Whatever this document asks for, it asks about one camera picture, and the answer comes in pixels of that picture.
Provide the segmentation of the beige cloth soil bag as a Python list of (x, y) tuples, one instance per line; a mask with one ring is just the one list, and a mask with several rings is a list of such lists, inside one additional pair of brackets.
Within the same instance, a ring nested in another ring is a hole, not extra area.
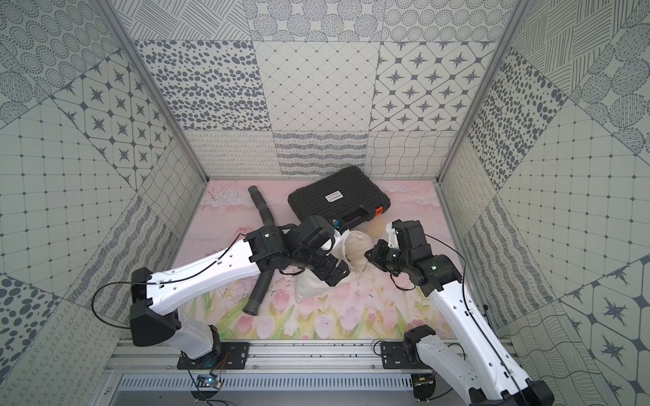
[[(354, 278), (359, 278), (368, 269), (368, 260), (365, 253), (373, 247), (372, 239), (360, 231), (345, 231), (343, 240), (338, 242), (332, 254), (348, 266), (350, 273), (339, 283), (348, 284)], [(296, 302), (301, 303), (307, 299), (315, 298), (331, 287), (319, 280), (311, 271), (299, 275), (296, 279)]]

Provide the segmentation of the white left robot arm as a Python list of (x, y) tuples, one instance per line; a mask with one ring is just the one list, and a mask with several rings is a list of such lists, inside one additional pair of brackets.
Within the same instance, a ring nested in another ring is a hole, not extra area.
[(133, 344), (149, 347), (164, 343), (191, 360), (219, 355), (217, 329), (188, 316), (183, 310), (187, 302), (223, 285), (255, 277), (256, 285), (244, 309), (255, 316), (274, 274), (288, 267), (309, 270), (333, 287), (350, 273), (342, 254), (349, 236), (348, 228), (335, 228), (320, 216), (284, 227), (267, 219), (227, 250), (184, 267), (163, 272), (137, 270), (132, 274), (131, 288)]

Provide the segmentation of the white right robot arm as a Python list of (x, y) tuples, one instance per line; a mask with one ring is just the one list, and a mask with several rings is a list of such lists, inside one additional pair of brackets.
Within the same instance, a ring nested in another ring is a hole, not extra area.
[(396, 277), (405, 273), (449, 323), (464, 354), (454, 353), (428, 325), (404, 334), (402, 358), (409, 366), (432, 370), (467, 405), (551, 405), (548, 384), (529, 377), (499, 341), (480, 313), (465, 280), (446, 255), (435, 255), (415, 220), (396, 220), (389, 238), (365, 253), (367, 260)]

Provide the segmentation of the black plastic tool case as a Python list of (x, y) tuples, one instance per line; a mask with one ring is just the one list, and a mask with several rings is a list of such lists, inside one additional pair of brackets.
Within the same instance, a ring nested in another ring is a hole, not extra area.
[(301, 221), (321, 216), (330, 222), (337, 219), (348, 228), (372, 221), (391, 206), (389, 197), (356, 166), (295, 190), (288, 203)]

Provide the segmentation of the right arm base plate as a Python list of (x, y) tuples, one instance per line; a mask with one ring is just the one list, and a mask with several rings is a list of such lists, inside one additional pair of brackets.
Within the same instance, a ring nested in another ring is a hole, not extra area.
[(381, 358), (384, 370), (430, 370), (416, 355), (408, 355), (402, 342), (380, 340), (373, 351)]

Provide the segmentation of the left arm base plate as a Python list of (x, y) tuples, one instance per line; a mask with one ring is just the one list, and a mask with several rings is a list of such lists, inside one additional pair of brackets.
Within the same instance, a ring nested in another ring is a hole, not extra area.
[(178, 370), (244, 370), (251, 344), (248, 342), (222, 342), (218, 352), (212, 352), (196, 360), (182, 353)]

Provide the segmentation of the aluminium mounting rail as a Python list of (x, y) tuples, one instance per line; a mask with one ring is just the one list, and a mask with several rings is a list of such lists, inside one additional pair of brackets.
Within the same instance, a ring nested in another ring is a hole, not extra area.
[[(357, 340), (252, 340), (245, 351), (230, 350), (227, 365), (215, 372), (338, 373), (382, 372), (381, 345), (372, 339)], [(180, 351), (165, 344), (137, 347), (121, 340), (106, 371), (113, 373), (175, 373)]]

